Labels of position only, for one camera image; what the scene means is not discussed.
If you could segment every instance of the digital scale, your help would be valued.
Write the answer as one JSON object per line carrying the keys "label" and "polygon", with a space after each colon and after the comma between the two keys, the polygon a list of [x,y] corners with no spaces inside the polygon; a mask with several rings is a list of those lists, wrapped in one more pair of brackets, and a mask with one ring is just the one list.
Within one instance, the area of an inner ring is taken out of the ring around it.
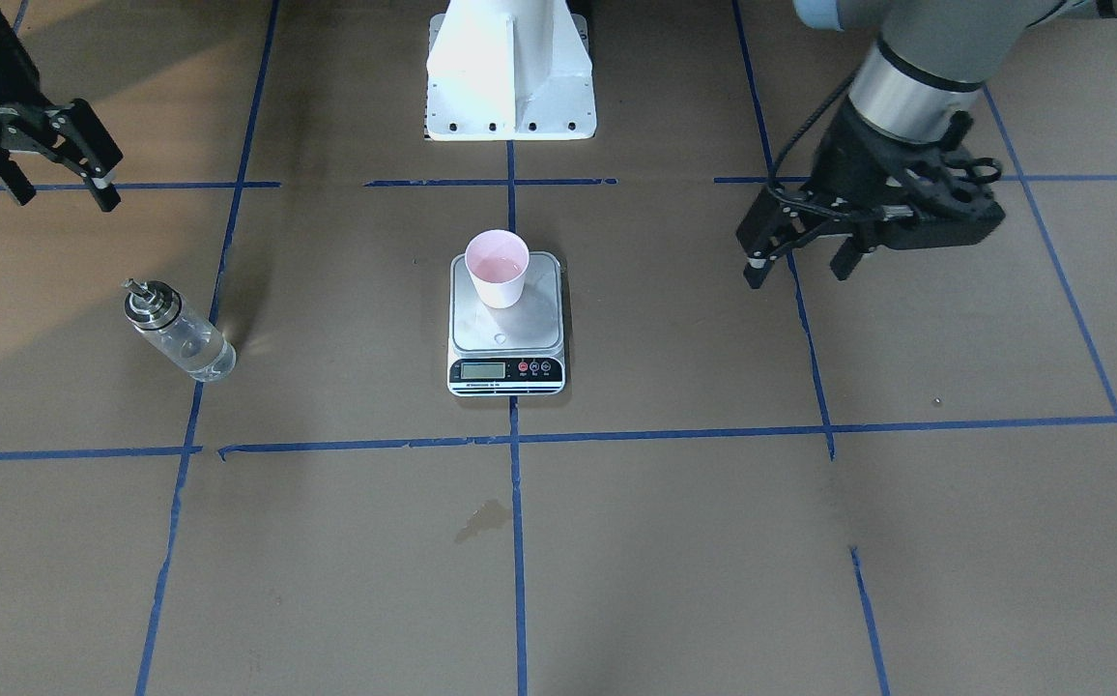
{"label": "digital scale", "polygon": [[505,309],[483,304],[465,255],[451,261],[448,390],[456,397],[557,393],[567,383],[562,269],[546,251],[528,255],[524,292]]}

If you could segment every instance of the bottle cap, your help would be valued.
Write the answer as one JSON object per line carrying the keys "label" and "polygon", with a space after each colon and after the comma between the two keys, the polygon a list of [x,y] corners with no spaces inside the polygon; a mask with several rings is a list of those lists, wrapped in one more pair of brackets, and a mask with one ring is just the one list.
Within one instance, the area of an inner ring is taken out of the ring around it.
{"label": "bottle cap", "polygon": [[182,297],[169,284],[157,280],[139,283],[130,278],[121,287],[130,290],[125,295],[125,316],[140,330],[161,330],[180,313]]}

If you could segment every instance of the clear bottle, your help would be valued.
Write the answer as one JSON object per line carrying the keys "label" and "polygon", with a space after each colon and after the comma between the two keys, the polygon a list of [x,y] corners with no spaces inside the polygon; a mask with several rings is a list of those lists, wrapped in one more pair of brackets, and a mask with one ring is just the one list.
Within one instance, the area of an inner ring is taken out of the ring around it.
{"label": "clear bottle", "polygon": [[157,280],[122,283],[125,316],[147,343],[169,356],[175,366],[199,382],[214,382],[227,376],[237,364],[237,352],[223,334],[193,312],[184,296]]}

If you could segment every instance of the blue tape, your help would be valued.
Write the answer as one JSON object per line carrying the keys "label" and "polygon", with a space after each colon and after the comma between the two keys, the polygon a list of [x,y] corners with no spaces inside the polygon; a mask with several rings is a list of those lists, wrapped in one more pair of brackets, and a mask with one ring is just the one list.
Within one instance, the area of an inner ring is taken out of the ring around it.
{"label": "blue tape", "polygon": [[877,666],[877,683],[880,684],[880,696],[889,696],[889,674],[885,673],[885,654],[880,649],[880,635],[877,633],[877,617],[871,611],[871,598],[868,598],[868,587],[863,584],[862,568],[859,563],[859,549],[850,547],[850,562],[856,566],[856,584],[859,585],[859,604],[863,610],[863,622],[868,626],[868,642],[871,643],[871,659]]}
{"label": "blue tape", "polygon": [[726,427],[707,430],[641,430],[612,432],[551,432],[522,435],[519,441],[623,441],[623,440],[699,440],[713,437],[771,437],[780,435],[823,435],[825,428],[819,425],[796,425],[795,427]]}
{"label": "blue tape", "polygon": [[261,61],[258,63],[258,80],[255,83],[254,102],[249,106],[249,123],[246,124],[245,145],[240,147],[240,166],[237,168],[237,184],[232,189],[232,209],[228,212],[228,227],[223,231],[223,249],[219,251],[219,269],[214,274],[214,292],[211,294],[211,323],[219,321],[219,299],[223,294],[223,276],[228,269],[228,249],[232,247],[232,236],[236,235],[237,217],[240,216],[240,199],[245,193],[246,173],[249,171],[249,154],[254,151],[255,131],[258,128],[258,111],[261,108],[261,94],[267,88],[267,66],[270,65],[270,48],[276,42],[276,22],[279,21],[279,0],[270,4],[270,18],[267,19],[267,40],[262,44]]}
{"label": "blue tape", "polygon": [[423,185],[614,185],[617,178],[376,178],[364,189],[398,189]]}
{"label": "blue tape", "polygon": [[[117,183],[118,190],[194,190],[194,189],[236,189],[237,185],[244,189],[280,189],[283,185],[278,181],[246,181],[237,184],[235,181],[142,181]],[[37,183],[35,190],[46,192],[46,190],[86,190],[85,183]]]}
{"label": "blue tape", "polygon": [[[279,19],[279,3],[280,0],[271,0],[270,4],[270,18],[267,21],[267,38],[264,40],[261,50],[261,63],[258,67],[258,83],[255,84],[254,93],[254,104],[250,106],[249,111],[249,123],[246,126],[246,139],[245,145],[240,150],[240,168],[237,170],[237,185],[232,189],[232,209],[228,212],[228,227],[223,237],[223,249],[219,252],[219,271],[214,277],[214,292],[211,297],[211,322],[213,323],[219,317],[219,290],[221,290],[221,284],[223,280],[223,273],[227,268],[227,256],[228,248],[232,245],[232,232],[236,230],[237,214],[240,210],[240,193],[245,190],[246,172],[249,168],[249,153],[254,145],[255,125],[258,122],[258,109],[261,106],[261,93],[267,83],[267,66],[270,61],[270,48],[271,44],[275,42],[276,36],[276,22]],[[197,383],[193,387],[193,402],[189,411],[189,423],[184,428],[184,447],[187,449],[193,445],[193,436],[197,432],[197,416],[200,413],[202,407],[202,383]],[[180,466],[175,470],[175,488],[173,489],[173,505],[171,506],[171,514],[169,516],[169,551],[164,554],[164,563],[160,568],[160,576],[155,580],[155,594],[154,602],[151,607],[151,620],[146,625],[146,638],[142,645],[142,662],[139,666],[139,683],[137,688],[135,688],[135,696],[145,696],[146,683],[151,678],[151,661],[155,651],[155,637],[157,631],[160,631],[160,616],[162,612],[162,603],[164,603],[164,594],[169,589],[169,570],[171,569],[171,559],[173,559],[173,550],[175,546],[175,531],[180,525],[180,507],[182,507],[182,489],[184,488],[184,479],[189,475],[189,463],[191,454],[184,452],[180,457]]]}
{"label": "blue tape", "polygon": [[1116,416],[1057,416],[1048,419],[992,419],[980,421],[915,421],[834,425],[833,432],[924,432],[935,430],[997,430],[1011,427],[1078,427],[1115,425]]}
{"label": "blue tape", "polygon": [[513,178],[515,185],[614,185],[617,178]]}
{"label": "blue tape", "polygon": [[13,34],[21,31],[21,22],[25,21],[25,12],[30,6],[30,0],[21,0],[21,4],[18,6],[17,17],[13,18]]}
{"label": "blue tape", "polygon": [[114,457],[175,457],[201,452],[201,447],[113,447],[107,449],[37,449],[0,452],[0,463],[32,463],[41,459],[109,459]]}
{"label": "blue tape", "polygon": [[395,189],[417,185],[506,185],[505,178],[378,178],[364,189]]}
{"label": "blue tape", "polygon": [[812,362],[812,387],[815,389],[815,404],[820,408],[820,423],[824,428],[824,444],[829,448],[829,461],[838,458],[838,448],[833,441],[833,429],[829,423],[829,406],[824,400],[824,384],[820,381],[820,363],[815,360],[815,343],[812,342],[812,326],[806,321],[806,305],[803,304],[803,286],[799,282],[799,268],[794,265],[794,254],[786,252],[786,265],[794,278],[794,305],[799,308],[799,322],[806,336],[806,353]]}
{"label": "blue tape", "polygon": [[197,431],[197,411],[202,404],[202,383],[193,384],[193,402],[189,409],[189,422],[184,425],[184,452],[175,467],[175,486],[173,504],[169,513],[169,549],[164,552],[164,563],[160,565],[160,574],[155,578],[155,593],[151,604],[151,618],[146,622],[146,639],[142,645],[142,662],[139,665],[139,684],[134,696],[145,696],[146,681],[151,678],[151,660],[155,654],[155,637],[160,633],[160,616],[164,609],[164,593],[169,589],[169,572],[171,556],[175,546],[175,530],[180,525],[180,493],[184,488],[184,479],[189,476],[189,459],[192,454],[193,433]]}
{"label": "blue tape", "polygon": [[774,153],[770,145],[770,133],[765,131],[765,113],[761,107],[761,92],[756,90],[756,73],[752,68],[752,53],[748,51],[748,36],[743,28],[743,11],[739,0],[731,0],[734,9],[734,26],[739,31],[739,51],[743,54],[743,67],[748,71],[748,90],[752,92],[752,106],[756,111],[756,128],[761,132],[761,146],[765,153],[765,168],[774,166]]}
{"label": "blue tape", "polygon": [[519,495],[519,402],[508,402],[512,422],[512,532],[515,549],[515,679],[516,695],[528,695],[528,641],[524,602],[524,514]]}
{"label": "blue tape", "polygon": [[1022,192],[1027,194],[1028,203],[1031,206],[1031,214],[1034,216],[1035,225],[1040,228],[1040,236],[1043,238],[1043,246],[1049,250],[1049,259],[1052,261],[1052,268],[1057,270],[1057,278],[1061,282],[1061,289],[1065,290],[1066,299],[1070,303],[1070,311],[1075,313],[1075,321],[1078,323],[1078,331],[1083,335],[1083,343],[1087,344],[1087,352],[1090,353],[1094,364],[1096,364],[1096,371],[1099,374],[1100,383],[1104,387],[1104,393],[1109,400],[1109,404],[1113,407],[1113,413],[1116,416],[1117,421],[1117,399],[1116,392],[1113,391],[1113,384],[1107,379],[1107,370],[1104,370],[1104,363],[1100,361],[1099,351],[1096,349],[1096,342],[1092,340],[1092,332],[1088,328],[1087,320],[1083,317],[1083,312],[1078,305],[1078,298],[1075,297],[1075,290],[1070,285],[1070,279],[1066,276],[1066,268],[1061,265],[1061,259],[1057,256],[1057,246],[1052,242],[1052,235],[1049,233],[1049,226],[1043,221],[1043,214],[1040,213],[1040,204],[1035,202],[1034,193],[1031,191],[1031,183],[1028,181],[1027,172],[1022,170],[1022,163],[1019,162],[1018,151],[1013,149],[1013,141],[1010,139],[1010,133],[1005,130],[1005,121],[1001,117],[1001,111],[996,107],[995,98],[992,98],[992,93],[987,89],[986,85],[984,87],[984,97],[987,101],[989,109],[992,109],[992,118],[996,120],[996,127],[1001,131],[1001,140],[1005,142],[1005,151],[1010,154],[1010,162],[1013,162],[1013,171],[1018,172],[1019,181],[1022,183]]}
{"label": "blue tape", "polygon": [[515,232],[515,141],[506,142],[506,229]]}
{"label": "blue tape", "polygon": [[461,447],[465,445],[506,445],[510,436],[430,437],[411,440],[343,440],[343,441],[264,441],[255,445],[219,447],[219,458],[227,461],[232,452],[338,452],[345,449],[401,449],[404,447]]}

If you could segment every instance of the paper cup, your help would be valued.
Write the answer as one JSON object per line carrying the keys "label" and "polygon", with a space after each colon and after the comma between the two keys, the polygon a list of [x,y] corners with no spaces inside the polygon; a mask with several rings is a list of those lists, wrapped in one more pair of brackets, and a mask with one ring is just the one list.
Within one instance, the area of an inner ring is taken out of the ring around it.
{"label": "paper cup", "polygon": [[487,230],[469,242],[465,264],[487,307],[503,309],[518,303],[528,270],[528,246],[523,239],[505,229]]}

